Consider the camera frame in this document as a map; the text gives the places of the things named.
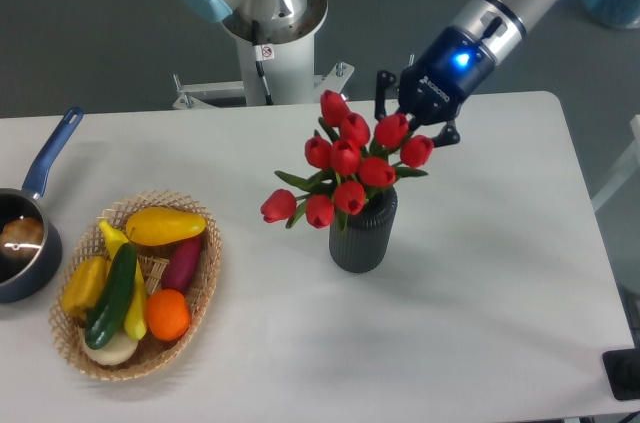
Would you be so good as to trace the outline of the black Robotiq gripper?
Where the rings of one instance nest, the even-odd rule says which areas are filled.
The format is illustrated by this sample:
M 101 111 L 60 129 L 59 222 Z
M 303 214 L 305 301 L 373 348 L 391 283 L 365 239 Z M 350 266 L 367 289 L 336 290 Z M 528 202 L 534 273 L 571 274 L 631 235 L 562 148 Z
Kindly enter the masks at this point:
M 427 50 L 400 75 L 399 111 L 411 117 L 418 128 L 443 123 L 430 136 L 435 148 L 461 141 L 456 122 L 461 105 L 494 70 L 495 58 L 480 39 L 456 27 L 446 28 Z M 397 86 L 398 77 L 388 70 L 376 74 L 374 118 L 387 116 L 386 95 Z

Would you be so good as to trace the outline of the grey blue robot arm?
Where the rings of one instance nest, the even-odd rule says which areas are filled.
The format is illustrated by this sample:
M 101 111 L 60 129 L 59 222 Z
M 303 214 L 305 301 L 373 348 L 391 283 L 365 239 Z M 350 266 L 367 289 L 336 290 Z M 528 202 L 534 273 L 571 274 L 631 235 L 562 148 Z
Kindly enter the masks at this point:
M 327 0 L 182 0 L 222 24 L 235 39 L 244 96 L 250 106 L 312 103 L 340 91 L 334 74 L 314 74 L 314 36 Z M 400 73 L 380 71 L 375 113 L 389 90 L 412 128 L 440 124 L 437 146 L 459 141 L 455 121 L 464 101 L 500 65 L 558 0 L 470 0 L 428 49 Z

